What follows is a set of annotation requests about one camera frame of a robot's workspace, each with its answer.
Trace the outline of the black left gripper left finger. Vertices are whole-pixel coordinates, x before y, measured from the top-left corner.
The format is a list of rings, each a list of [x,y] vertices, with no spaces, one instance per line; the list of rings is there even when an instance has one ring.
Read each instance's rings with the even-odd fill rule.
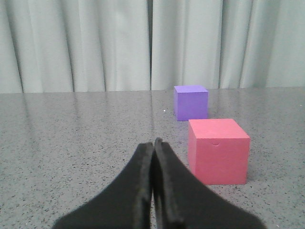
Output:
[[[122,172],[99,195],[58,219],[55,229],[148,229],[153,145],[139,144]]]

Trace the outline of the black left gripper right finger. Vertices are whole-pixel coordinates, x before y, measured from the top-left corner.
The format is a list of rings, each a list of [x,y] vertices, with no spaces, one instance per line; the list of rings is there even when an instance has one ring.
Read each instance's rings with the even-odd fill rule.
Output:
[[[154,144],[152,181],[159,229],[265,228],[258,217],[202,184],[160,138]]]

